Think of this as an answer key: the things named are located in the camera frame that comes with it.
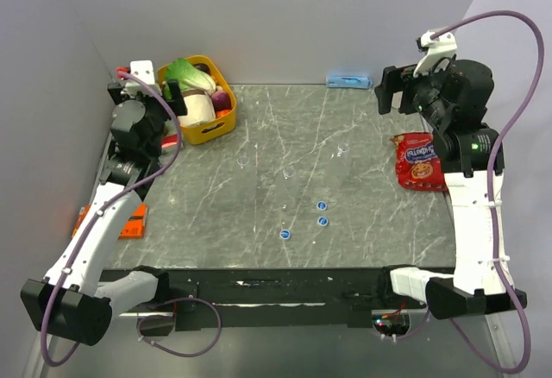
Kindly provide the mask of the clear plastic bottle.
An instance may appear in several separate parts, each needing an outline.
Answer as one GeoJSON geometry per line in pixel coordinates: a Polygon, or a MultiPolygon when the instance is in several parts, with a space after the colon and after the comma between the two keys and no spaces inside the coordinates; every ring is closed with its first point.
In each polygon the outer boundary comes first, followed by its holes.
{"type": "Polygon", "coordinates": [[[238,166],[243,169],[245,167],[248,167],[250,164],[250,159],[247,155],[241,155],[236,160],[238,166]]]}
{"type": "Polygon", "coordinates": [[[337,155],[339,157],[345,157],[350,154],[350,147],[347,142],[340,142],[337,145],[337,155]]]}
{"type": "Polygon", "coordinates": [[[283,168],[282,170],[282,178],[284,181],[292,181],[295,180],[297,176],[297,170],[293,165],[288,165],[283,168]]]}

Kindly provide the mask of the blue white bottle cap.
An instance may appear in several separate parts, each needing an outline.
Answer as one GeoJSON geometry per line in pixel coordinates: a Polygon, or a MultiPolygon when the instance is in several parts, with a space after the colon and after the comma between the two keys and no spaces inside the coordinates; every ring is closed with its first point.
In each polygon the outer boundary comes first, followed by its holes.
{"type": "Polygon", "coordinates": [[[317,202],[317,209],[319,211],[327,211],[328,210],[328,204],[325,201],[318,201],[317,202]]]}
{"type": "Polygon", "coordinates": [[[282,240],[288,240],[291,238],[291,232],[289,230],[281,230],[279,233],[279,237],[282,240]]]}
{"type": "Polygon", "coordinates": [[[329,224],[329,220],[326,217],[321,216],[318,218],[317,224],[321,227],[326,227],[329,224]]]}

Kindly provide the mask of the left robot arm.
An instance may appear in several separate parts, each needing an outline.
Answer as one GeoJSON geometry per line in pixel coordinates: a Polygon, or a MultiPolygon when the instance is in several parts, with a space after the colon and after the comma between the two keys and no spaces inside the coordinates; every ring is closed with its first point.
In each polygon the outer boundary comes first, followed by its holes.
{"type": "Polygon", "coordinates": [[[47,349],[49,336],[92,346],[114,317],[144,304],[159,311],[171,289],[160,269],[138,267],[107,285],[99,280],[122,229],[167,165],[160,164],[164,123],[175,121],[160,90],[130,73],[112,83],[116,108],[111,124],[114,150],[85,218],[66,250],[42,280],[27,280],[21,299],[47,349]]]}

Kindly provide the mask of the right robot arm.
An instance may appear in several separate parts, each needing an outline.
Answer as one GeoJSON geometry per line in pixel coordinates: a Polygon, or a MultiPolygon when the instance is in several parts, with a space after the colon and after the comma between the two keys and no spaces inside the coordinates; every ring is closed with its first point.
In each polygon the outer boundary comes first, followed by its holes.
{"type": "Polygon", "coordinates": [[[493,154],[499,134],[483,122],[494,81],[487,66],[473,60],[439,59],[416,76],[414,66],[388,66],[375,88],[381,115],[401,93],[400,112],[418,113],[432,128],[451,200],[455,229],[455,271],[439,274],[396,266],[377,286],[379,302],[396,307],[406,297],[424,302],[437,319],[486,315],[526,308],[526,292],[508,272],[501,229],[499,188],[505,162],[493,154]]]}

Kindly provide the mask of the toy napa cabbage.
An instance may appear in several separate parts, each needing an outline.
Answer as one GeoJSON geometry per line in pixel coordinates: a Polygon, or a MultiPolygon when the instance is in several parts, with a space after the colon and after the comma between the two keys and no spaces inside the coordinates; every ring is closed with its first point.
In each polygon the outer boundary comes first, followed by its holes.
{"type": "Polygon", "coordinates": [[[167,67],[165,81],[169,79],[178,81],[181,92],[199,90],[211,95],[216,91],[215,80],[186,59],[176,59],[167,67]]]}

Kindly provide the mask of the red foil box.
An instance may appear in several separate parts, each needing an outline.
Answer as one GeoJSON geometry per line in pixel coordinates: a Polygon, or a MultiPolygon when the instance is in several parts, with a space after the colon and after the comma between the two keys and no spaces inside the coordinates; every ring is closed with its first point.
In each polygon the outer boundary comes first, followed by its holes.
{"type": "Polygon", "coordinates": [[[179,151],[181,149],[182,142],[178,134],[167,135],[162,139],[161,149],[163,152],[172,152],[174,150],[179,151]]]}

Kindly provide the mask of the white paper roll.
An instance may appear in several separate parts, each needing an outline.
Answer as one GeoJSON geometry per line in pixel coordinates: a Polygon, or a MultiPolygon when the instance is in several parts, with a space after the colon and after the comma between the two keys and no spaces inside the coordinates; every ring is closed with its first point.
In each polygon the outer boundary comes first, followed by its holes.
{"type": "Polygon", "coordinates": [[[188,109],[188,115],[178,116],[181,126],[193,127],[216,119],[211,98],[207,93],[200,90],[189,90],[182,92],[182,95],[188,109]]]}

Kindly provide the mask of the purple toy onion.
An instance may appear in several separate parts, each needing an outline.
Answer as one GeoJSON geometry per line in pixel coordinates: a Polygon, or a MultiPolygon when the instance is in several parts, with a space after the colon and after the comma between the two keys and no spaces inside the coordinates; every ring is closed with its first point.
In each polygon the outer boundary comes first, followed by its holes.
{"type": "Polygon", "coordinates": [[[232,109],[231,98],[226,91],[215,91],[210,98],[215,111],[232,109]]]}

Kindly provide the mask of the orange toy fruit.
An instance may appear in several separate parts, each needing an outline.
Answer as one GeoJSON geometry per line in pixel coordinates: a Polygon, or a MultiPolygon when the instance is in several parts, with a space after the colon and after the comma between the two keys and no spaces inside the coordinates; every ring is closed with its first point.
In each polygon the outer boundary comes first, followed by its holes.
{"type": "Polygon", "coordinates": [[[217,118],[224,117],[224,116],[228,115],[230,112],[231,112],[231,110],[219,110],[219,111],[216,112],[216,117],[217,118]]]}

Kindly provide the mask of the yellow plastic basket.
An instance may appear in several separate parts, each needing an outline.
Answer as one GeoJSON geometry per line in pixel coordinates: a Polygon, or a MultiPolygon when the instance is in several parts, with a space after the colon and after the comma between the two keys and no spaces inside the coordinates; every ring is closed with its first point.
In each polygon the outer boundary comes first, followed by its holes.
{"type": "Polygon", "coordinates": [[[206,143],[235,128],[236,98],[208,57],[178,58],[158,70],[158,82],[190,144],[206,143]]]}

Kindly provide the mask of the red cookie bag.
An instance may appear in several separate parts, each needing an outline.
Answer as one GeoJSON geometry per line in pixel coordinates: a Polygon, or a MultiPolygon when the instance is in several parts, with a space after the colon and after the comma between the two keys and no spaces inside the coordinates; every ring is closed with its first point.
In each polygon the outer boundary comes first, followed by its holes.
{"type": "Polygon", "coordinates": [[[448,190],[431,133],[398,134],[390,142],[396,153],[395,173],[403,188],[422,192],[448,190]]]}

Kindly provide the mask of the orange razor box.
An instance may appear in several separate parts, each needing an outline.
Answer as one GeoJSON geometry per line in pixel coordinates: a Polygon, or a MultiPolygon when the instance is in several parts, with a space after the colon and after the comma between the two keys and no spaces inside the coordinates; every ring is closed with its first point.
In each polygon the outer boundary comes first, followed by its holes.
{"type": "MultiPolygon", "coordinates": [[[[90,209],[90,205],[86,205],[80,208],[78,219],[75,223],[75,226],[72,231],[72,236],[75,236],[78,228],[85,219],[85,216],[90,209]]],[[[144,237],[146,231],[147,223],[147,214],[148,208],[145,203],[140,204],[140,206],[135,210],[133,215],[124,225],[120,235],[120,240],[130,240],[130,239],[140,239],[144,237]]]]}

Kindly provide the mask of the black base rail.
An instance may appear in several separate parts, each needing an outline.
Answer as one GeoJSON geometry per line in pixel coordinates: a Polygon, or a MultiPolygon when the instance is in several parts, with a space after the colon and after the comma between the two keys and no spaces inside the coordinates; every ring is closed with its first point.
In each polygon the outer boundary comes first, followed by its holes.
{"type": "Polygon", "coordinates": [[[177,331],[217,324],[370,328],[377,312],[425,307],[393,293],[385,268],[175,268],[167,273],[167,294],[133,304],[129,311],[173,314],[177,331]]]}

